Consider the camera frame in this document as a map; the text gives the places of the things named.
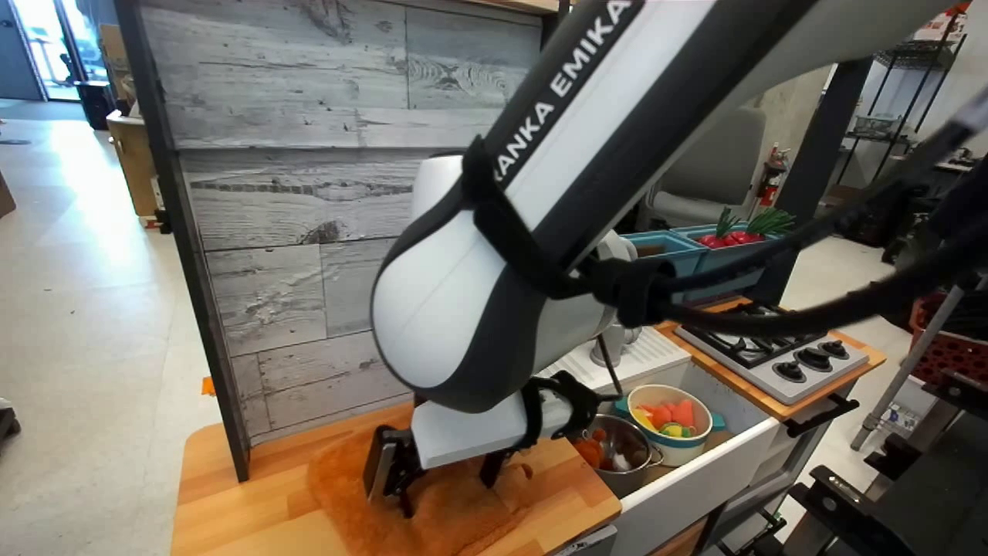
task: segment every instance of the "robotic arm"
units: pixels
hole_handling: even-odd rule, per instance
[[[423,168],[418,214],[374,280],[376,350],[427,399],[410,426],[418,467],[577,426],[587,412],[553,387],[532,431],[522,390],[614,320],[587,288],[587,264],[631,260],[608,231],[648,181],[722,112],[808,68],[885,49],[946,7],[577,3],[489,132],[463,160]]]

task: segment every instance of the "wooden countertop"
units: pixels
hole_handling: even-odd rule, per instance
[[[493,487],[476,463],[413,486],[417,516],[368,505],[360,471],[374,426],[407,426],[410,404],[259,445],[236,486],[219,426],[186,445],[171,553],[550,553],[620,514],[569,441],[516,455]]]
[[[718,303],[718,305],[710,305],[710,313],[724,313],[732,305],[737,305],[743,301],[728,301],[728,303]],[[680,350],[685,350],[705,370],[710,370],[712,378],[718,378],[724,387],[732,387],[737,397],[743,397],[747,403],[752,403],[755,408],[762,408],[765,415],[777,418],[777,420],[792,420],[797,415],[815,408],[817,403],[825,403],[828,397],[851,387],[858,378],[871,375],[872,368],[881,368],[885,361],[884,353],[876,353],[872,345],[850,338],[850,334],[838,334],[834,332],[830,338],[843,341],[846,345],[858,350],[867,355],[867,365],[851,370],[851,375],[843,375],[835,378],[834,382],[828,382],[825,390],[798,399],[797,404],[785,404],[777,399],[772,399],[767,393],[762,393],[758,387],[747,382],[737,370],[724,368],[722,361],[710,357],[708,353],[701,353],[698,345],[685,342],[680,334],[677,334],[677,320],[662,320],[658,324],[661,334],[666,334]]]

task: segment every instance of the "wooden wall panel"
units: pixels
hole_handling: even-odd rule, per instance
[[[319,244],[219,250],[207,272],[230,355],[326,338]]]
[[[423,153],[207,153],[186,180],[207,250],[396,237]]]
[[[391,244],[396,241],[385,237],[321,247],[321,288],[331,338],[371,332],[371,285]]]
[[[458,148],[537,52],[535,18],[376,0],[148,0],[144,22],[179,148]]]
[[[272,431],[407,399],[382,368],[371,334],[259,355]]]
[[[528,68],[516,61],[537,52],[537,41],[535,18],[485,22],[407,9],[410,109],[501,109],[525,80]]]
[[[539,18],[463,0],[137,0],[249,441],[407,390],[368,334],[423,159],[485,132]]]
[[[543,16],[558,13],[558,0],[469,0],[469,3],[496,7],[496,9],[543,13]]]

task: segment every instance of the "bowl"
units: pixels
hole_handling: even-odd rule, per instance
[[[639,490],[661,461],[637,423],[608,415],[593,418],[575,447],[616,496]]]
[[[642,382],[626,397],[631,423],[662,451],[662,467],[681,467],[705,451],[712,431],[710,408],[685,390]]]

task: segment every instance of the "doorway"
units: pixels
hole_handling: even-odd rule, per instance
[[[100,0],[2,0],[20,27],[44,99],[81,103],[77,84],[104,80],[98,52]]]
[[[0,99],[44,99],[23,42],[12,3],[0,0]]]

